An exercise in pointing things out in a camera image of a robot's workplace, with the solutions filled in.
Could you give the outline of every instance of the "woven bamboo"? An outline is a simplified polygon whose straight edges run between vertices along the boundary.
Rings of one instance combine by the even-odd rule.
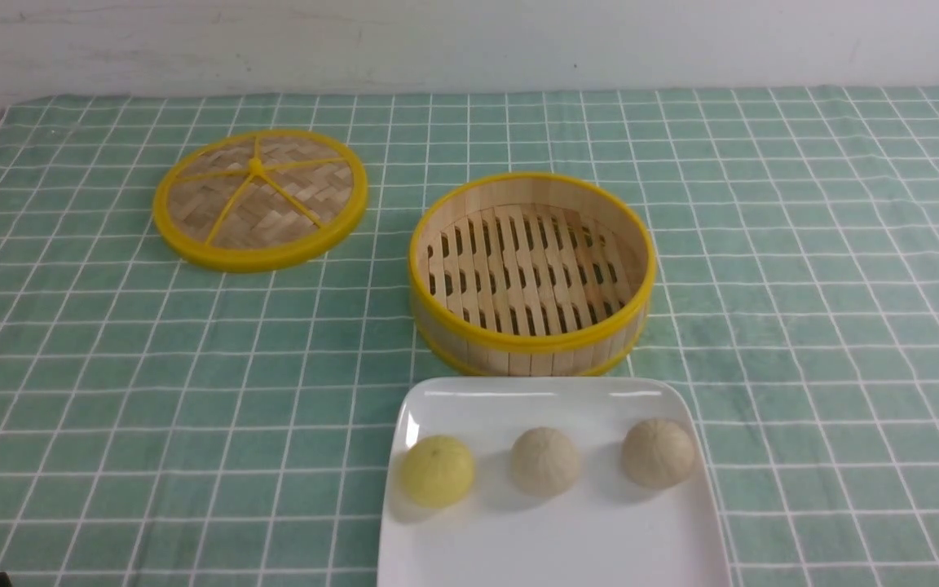
[[[265,130],[180,162],[161,183],[154,219],[194,263],[267,270],[316,256],[349,234],[365,207],[365,183],[346,146],[301,130]]]
[[[640,337],[655,270],[646,229],[610,194],[558,175],[500,175],[421,220],[412,312],[463,372],[596,374]]]

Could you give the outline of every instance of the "bamboo steamer basket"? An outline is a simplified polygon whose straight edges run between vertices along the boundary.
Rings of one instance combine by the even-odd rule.
[[[408,270],[418,332],[456,370],[592,376],[640,337],[657,259],[644,224],[610,193],[503,174],[425,212]]]

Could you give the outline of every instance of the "square plate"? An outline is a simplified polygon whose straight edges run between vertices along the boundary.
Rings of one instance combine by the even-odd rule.
[[[614,377],[431,379],[409,391],[394,434],[381,518],[380,587],[727,587],[716,502],[701,453],[694,472],[663,492],[619,467],[633,424],[690,412],[670,386]],[[509,450],[536,426],[569,435],[582,475],[566,493],[525,497],[509,478]],[[420,438],[454,435],[477,457],[473,490],[445,510],[411,505],[395,468]]]

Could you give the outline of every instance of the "yellow rim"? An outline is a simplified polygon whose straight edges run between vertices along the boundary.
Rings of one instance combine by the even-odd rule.
[[[433,338],[430,338],[429,334],[425,333],[424,329],[418,328],[418,319],[415,319],[415,326],[418,329],[418,333],[422,337],[422,341],[425,342],[425,345],[428,346],[430,351],[432,351],[433,354],[435,354],[437,358],[443,361],[443,363],[446,364],[448,367],[451,367],[452,369],[454,369],[455,371],[458,371],[459,373],[463,375],[472,375],[474,377],[495,376],[495,373],[485,373],[484,371],[480,371],[480,370],[470,367],[468,364],[462,363],[461,360],[458,360],[453,355],[448,353],[446,350],[444,350],[443,348],[440,348],[440,346],[437,346],[437,343],[433,341]],[[640,324],[640,329],[637,330],[637,334],[634,335],[631,341],[629,341],[629,344],[626,345],[625,348],[622,349],[621,352],[616,354],[610,360],[605,361],[605,363],[599,364],[597,365],[597,367],[593,367],[592,369],[585,370],[581,373],[576,373],[574,375],[567,375],[567,377],[596,377],[597,375],[603,375],[604,373],[611,371],[611,369],[614,369],[616,365],[618,365],[619,363],[622,363],[622,360],[625,360],[625,357],[629,356],[629,353],[633,352],[633,345],[636,345],[638,339],[640,339],[640,335],[644,333],[645,326],[647,326],[646,319],[644,319],[644,322]]]
[[[298,241],[289,242],[286,245],[273,246],[270,249],[242,250],[242,249],[220,249],[216,246],[205,244],[205,242],[194,241],[193,238],[183,234],[169,215],[169,190],[173,183],[178,181],[179,174],[187,168],[187,165],[193,163],[198,157],[205,155],[209,150],[222,148],[225,145],[256,140],[262,137],[299,137],[311,139],[328,145],[329,148],[339,153],[350,167],[350,173],[353,175],[353,186],[350,189],[350,201],[342,212],[332,220],[320,226],[320,230],[311,236],[298,239]],[[216,271],[235,271],[235,272],[253,272],[253,271],[273,271],[282,267],[291,267],[291,265],[305,263],[306,261],[320,256],[325,250],[338,245],[339,241],[346,238],[354,231],[357,224],[361,222],[365,209],[368,208],[368,175],[365,174],[364,166],[357,155],[346,145],[335,139],[310,133],[308,130],[259,130],[256,133],[247,133],[244,135],[235,135],[227,137],[210,145],[199,148],[196,152],[190,153],[184,157],[168,174],[161,180],[154,192],[154,204],[152,215],[157,230],[161,237],[165,239],[172,250],[179,253],[190,263],[211,268]],[[317,223],[314,216],[309,216],[312,222]]]
[[[476,324],[465,322],[461,317],[453,315],[446,307],[440,305],[440,302],[437,302],[433,296],[430,296],[427,285],[425,285],[421,275],[418,275],[418,271],[415,271],[415,267],[417,267],[418,264],[418,253],[415,244],[418,242],[418,239],[420,239],[422,230],[424,230],[425,225],[429,222],[430,217],[443,207],[447,201],[454,200],[454,198],[461,196],[466,190],[473,189],[484,183],[518,178],[552,179],[558,182],[573,183],[578,187],[592,191],[596,196],[603,197],[604,200],[614,204],[615,207],[618,207],[622,213],[630,218],[634,226],[637,227],[637,230],[641,232],[642,237],[644,237],[645,245],[647,245],[647,271],[644,274],[644,283],[642,283],[640,289],[633,294],[633,297],[630,298],[624,308],[619,309],[619,311],[615,312],[613,316],[608,317],[608,319],[601,320],[599,324],[593,324],[593,326],[576,330],[575,332],[549,334],[543,335],[543,337],[518,337],[518,335],[515,334],[492,332],[491,330],[476,326]],[[425,310],[443,324],[444,328],[459,335],[460,338],[466,338],[469,339],[470,342],[476,342],[479,343],[479,345],[489,346],[489,348],[507,352],[559,352],[592,345],[594,342],[599,342],[603,338],[610,337],[628,324],[628,322],[633,319],[633,316],[636,316],[637,313],[640,312],[642,306],[647,303],[651,290],[655,287],[657,257],[655,256],[655,243],[651,240],[651,235],[647,231],[647,227],[645,227],[644,223],[640,220],[640,216],[637,216],[637,213],[633,212],[628,205],[622,203],[618,197],[612,196],[612,194],[600,189],[592,183],[581,181],[581,179],[569,178],[565,175],[558,174],[541,174],[541,172],[518,172],[517,174],[492,175],[488,178],[477,179],[477,181],[466,183],[448,193],[446,196],[441,197],[436,204],[433,204],[429,210],[425,212],[425,215],[422,216],[422,219],[418,222],[418,226],[415,227],[415,232],[411,236],[411,245],[409,246],[408,252],[408,274],[411,276],[413,296],[417,296],[420,299]]]

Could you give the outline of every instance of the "white wall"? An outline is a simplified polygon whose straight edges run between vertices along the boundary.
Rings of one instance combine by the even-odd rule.
[[[0,104],[796,83],[939,83],[939,0],[0,0]]]

